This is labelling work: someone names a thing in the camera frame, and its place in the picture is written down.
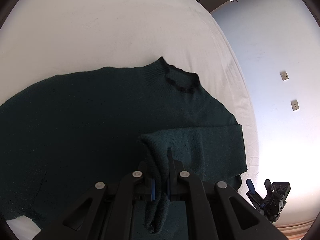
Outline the dark green knit sweater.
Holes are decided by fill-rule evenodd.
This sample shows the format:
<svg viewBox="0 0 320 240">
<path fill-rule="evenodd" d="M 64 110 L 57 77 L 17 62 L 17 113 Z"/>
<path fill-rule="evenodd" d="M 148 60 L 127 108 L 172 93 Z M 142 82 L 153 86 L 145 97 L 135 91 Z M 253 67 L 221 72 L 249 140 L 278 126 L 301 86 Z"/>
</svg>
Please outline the dark green knit sweater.
<svg viewBox="0 0 320 240">
<path fill-rule="evenodd" d="M 44 228 L 97 182 L 139 170 L 155 198 L 136 206 L 134 239 L 187 239 L 167 197 L 167 154 L 201 180 L 241 186 L 242 127 L 199 76 L 158 59 L 40 81 L 1 105 L 1 213 Z"/>
</svg>

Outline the white bed mattress sheet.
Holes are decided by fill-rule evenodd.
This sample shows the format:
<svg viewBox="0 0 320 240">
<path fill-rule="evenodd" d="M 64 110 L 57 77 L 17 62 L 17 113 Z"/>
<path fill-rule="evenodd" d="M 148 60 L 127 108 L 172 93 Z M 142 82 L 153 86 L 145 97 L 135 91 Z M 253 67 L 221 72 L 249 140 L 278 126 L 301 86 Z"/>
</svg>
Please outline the white bed mattress sheet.
<svg viewBox="0 0 320 240">
<path fill-rule="evenodd" d="M 299 0 L 290 27 L 253 16 L 210 14 L 194 0 L 20 0 L 1 27 L 1 102 L 57 74 L 165 60 L 195 72 L 201 85 L 242 124 L 247 176 L 288 179 L 292 190 L 279 225 L 319 212 L 313 185 L 319 160 L 319 29 Z M 283 81 L 280 72 L 289 79 Z M 299 109 L 292 110 L 297 100 Z"/>
</svg>

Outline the lower beige wall socket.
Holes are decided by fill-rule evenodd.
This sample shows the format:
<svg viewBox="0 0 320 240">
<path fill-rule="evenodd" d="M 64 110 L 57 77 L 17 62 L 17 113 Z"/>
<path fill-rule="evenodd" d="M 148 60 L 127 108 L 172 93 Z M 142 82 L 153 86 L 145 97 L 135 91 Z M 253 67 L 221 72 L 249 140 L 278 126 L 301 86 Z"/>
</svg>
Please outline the lower beige wall socket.
<svg viewBox="0 0 320 240">
<path fill-rule="evenodd" d="M 291 101 L 291 107 L 292 107 L 292 110 L 293 110 L 293 111 L 298 110 L 298 109 L 299 109 L 298 101 L 297 101 L 297 100 L 292 100 L 292 101 Z"/>
</svg>

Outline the upper beige wall switch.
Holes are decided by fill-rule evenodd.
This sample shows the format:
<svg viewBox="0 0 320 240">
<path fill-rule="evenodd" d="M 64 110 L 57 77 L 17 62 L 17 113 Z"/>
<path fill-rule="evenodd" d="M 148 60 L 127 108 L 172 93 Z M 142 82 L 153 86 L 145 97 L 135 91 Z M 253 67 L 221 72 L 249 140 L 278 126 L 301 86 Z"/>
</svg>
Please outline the upper beige wall switch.
<svg viewBox="0 0 320 240">
<path fill-rule="evenodd" d="M 286 81 L 286 80 L 289 79 L 289 76 L 288 76 L 288 74 L 287 74 L 286 71 L 280 72 L 280 76 L 281 76 L 281 79 L 282 79 L 283 81 Z"/>
</svg>

